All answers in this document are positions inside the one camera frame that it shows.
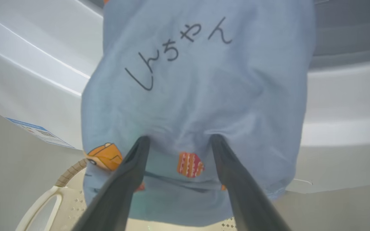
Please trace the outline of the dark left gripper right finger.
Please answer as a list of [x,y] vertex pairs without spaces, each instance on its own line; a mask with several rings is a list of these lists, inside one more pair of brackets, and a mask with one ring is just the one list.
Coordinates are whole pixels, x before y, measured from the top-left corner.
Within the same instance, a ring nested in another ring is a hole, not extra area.
[[222,135],[210,143],[220,182],[226,187],[238,231],[289,231],[261,187],[242,165]]

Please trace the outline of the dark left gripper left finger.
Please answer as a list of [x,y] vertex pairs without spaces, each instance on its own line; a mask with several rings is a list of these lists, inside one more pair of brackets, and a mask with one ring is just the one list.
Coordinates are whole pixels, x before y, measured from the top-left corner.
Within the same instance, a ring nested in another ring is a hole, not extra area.
[[150,138],[138,138],[73,227],[74,231],[125,230],[132,196],[143,181],[149,150]]

